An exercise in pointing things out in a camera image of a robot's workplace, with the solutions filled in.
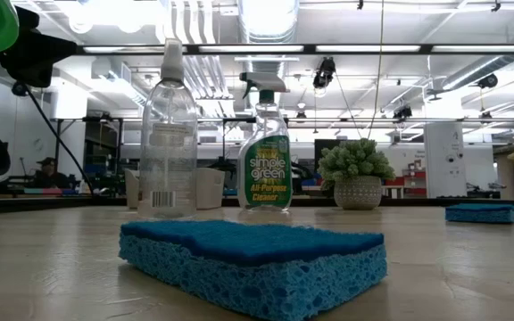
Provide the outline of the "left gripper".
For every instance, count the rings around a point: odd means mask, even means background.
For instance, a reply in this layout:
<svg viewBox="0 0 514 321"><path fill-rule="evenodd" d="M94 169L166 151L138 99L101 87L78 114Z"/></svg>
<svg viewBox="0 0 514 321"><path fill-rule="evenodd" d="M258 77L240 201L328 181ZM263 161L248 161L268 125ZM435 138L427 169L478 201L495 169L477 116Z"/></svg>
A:
<svg viewBox="0 0 514 321"><path fill-rule="evenodd" d="M32 11L15 6L19 35L15 43L0 52L0 65L18 82L29 86L51 86L56 62L77 52L75 42L44 35L37 30L40 18Z"/></svg>

